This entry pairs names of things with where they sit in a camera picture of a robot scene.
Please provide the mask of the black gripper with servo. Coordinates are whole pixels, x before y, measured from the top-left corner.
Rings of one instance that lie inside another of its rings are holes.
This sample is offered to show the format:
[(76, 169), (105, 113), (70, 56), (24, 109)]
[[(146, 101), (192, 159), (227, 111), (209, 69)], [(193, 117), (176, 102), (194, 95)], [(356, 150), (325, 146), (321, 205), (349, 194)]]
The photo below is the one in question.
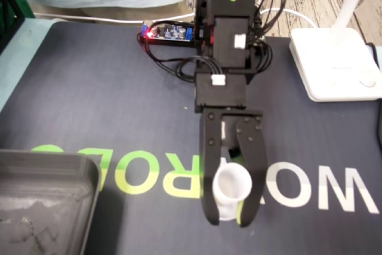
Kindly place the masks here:
[(221, 148), (240, 150), (243, 166), (252, 181), (238, 224), (242, 228), (249, 226), (257, 214), (267, 174), (262, 120), (263, 113), (259, 110), (205, 108), (201, 113), (201, 203), (206, 219), (213, 226), (220, 224), (212, 186), (220, 166)]

